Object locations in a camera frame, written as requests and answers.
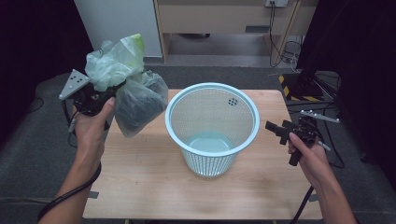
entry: metal bracket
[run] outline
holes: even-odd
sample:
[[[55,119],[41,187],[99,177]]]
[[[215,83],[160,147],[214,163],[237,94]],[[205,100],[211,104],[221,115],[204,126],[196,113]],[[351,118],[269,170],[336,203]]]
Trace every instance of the metal bracket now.
[[[67,79],[67,82],[64,85],[64,89],[62,90],[61,94],[59,94],[59,99],[67,99],[69,96],[73,95],[73,93],[87,85],[90,80],[91,79],[89,77],[73,69],[69,79]]]
[[[303,115],[312,117],[314,119],[324,119],[324,120],[331,121],[331,122],[334,122],[334,123],[339,123],[340,122],[340,119],[331,119],[331,118],[323,116],[321,114],[314,113],[314,112],[312,112],[312,110],[310,110],[310,111],[302,110],[300,113],[303,114]]]

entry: wastebasket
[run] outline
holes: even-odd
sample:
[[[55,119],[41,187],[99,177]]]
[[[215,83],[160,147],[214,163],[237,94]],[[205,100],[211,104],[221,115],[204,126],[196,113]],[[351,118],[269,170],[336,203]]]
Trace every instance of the wastebasket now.
[[[260,117],[253,101],[229,85],[207,82],[180,91],[165,112],[165,125],[196,174],[224,174],[255,138]]]

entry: black curtain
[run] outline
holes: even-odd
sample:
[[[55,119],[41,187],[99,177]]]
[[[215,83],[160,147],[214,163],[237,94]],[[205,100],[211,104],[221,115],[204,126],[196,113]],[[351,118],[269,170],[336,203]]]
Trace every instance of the black curtain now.
[[[0,1],[0,146],[26,114],[36,85],[83,71],[91,51],[73,1]]]
[[[338,73],[341,87],[336,101],[344,122],[394,189],[395,18],[392,0],[319,1],[297,64],[310,71],[305,76],[318,70]]]

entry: right hand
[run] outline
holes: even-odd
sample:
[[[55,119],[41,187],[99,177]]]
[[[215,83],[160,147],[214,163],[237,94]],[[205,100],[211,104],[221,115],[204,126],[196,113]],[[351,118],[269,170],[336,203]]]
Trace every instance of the right hand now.
[[[289,154],[297,148],[301,151],[303,156],[299,161],[300,166],[314,188],[319,187],[324,180],[335,178],[323,147],[314,144],[309,148],[295,133],[290,133],[289,138]]]
[[[78,150],[76,162],[92,167],[95,172],[100,163],[100,159],[105,151],[104,129],[107,118],[114,109],[115,98],[111,97],[104,104],[101,112],[96,116],[89,117],[83,114],[77,116],[76,137]]]

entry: plastic bag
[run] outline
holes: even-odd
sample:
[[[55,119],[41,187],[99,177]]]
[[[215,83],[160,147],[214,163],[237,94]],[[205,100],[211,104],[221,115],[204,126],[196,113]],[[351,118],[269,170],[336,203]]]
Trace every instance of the plastic bag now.
[[[119,43],[104,41],[101,49],[87,55],[85,72],[96,91],[118,86],[114,116],[125,137],[133,137],[167,107],[168,87],[163,78],[144,71],[141,35],[124,37]]]
[[[151,71],[129,77],[117,91],[115,118],[125,137],[133,137],[167,107],[168,87]]]
[[[117,44],[104,41],[87,55],[85,72],[96,91],[121,84],[127,77],[144,70],[144,42],[140,34],[124,37]]]

